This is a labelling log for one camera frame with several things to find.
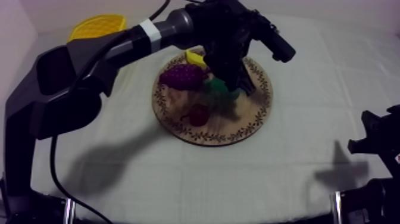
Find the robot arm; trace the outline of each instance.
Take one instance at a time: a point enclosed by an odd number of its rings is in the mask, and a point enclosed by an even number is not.
[[[207,0],[174,10],[166,21],[150,20],[129,30],[74,40],[38,56],[5,108],[4,194],[9,215],[35,208],[30,188],[35,141],[85,127],[110,96],[119,68],[170,45],[205,48],[205,62],[230,90],[254,91],[242,58],[252,39],[261,40],[275,60],[295,50],[276,28],[237,0]]]

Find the toy fruit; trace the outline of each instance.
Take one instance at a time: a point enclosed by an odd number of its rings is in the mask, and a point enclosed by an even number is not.
[[[189,114],[182,116],[180,119],[183,120],[185,117],[189,117],[190,125],[200,127],[207,124],[210,118],[210,111],[208,107],[202,104],[195,104],[190,109]]]
[[[160,82],[177,90],[198,90],[207,75],[200,67],[193,64],[178,64],[166,70],[160,76]]]
[[[233,92],[229,92],[228,87],[226,87],[225,82],[221,79],[214,77],[210,81],[205,82],[205,86],[208,89],[208,94],[211,97],[224,99],[237,100],[240,95],[240,89]]]
[[[201,69],[206,70],[207,65],[203,60],[203,56],[193,53],[190,50],[186,50],[186,59],[189,64],[200,66]]]

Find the round wooden board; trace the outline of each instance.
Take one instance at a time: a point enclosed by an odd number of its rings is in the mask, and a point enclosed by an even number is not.
[[[201,49],[194,51],[204,54]],[[230,145],[251,136],[266,122],[270,114],[273,90],[270,79],[259,64],[249,57],[244,58],[243,62],[257,88],[255,93],[248,97],[241,91],[239,98],[228,105],[220,102],[223,108],[212,109],[206,125],[193,127],[189,119],[181,121],[181,117],[194,104],[208,104],[205,101],[205,92],[178,91],[158,81],[165,70],[187,63],[185,53],[178,55],[162,68],[154,82],[152,105],[157,119],[173,135],[195,145]]]

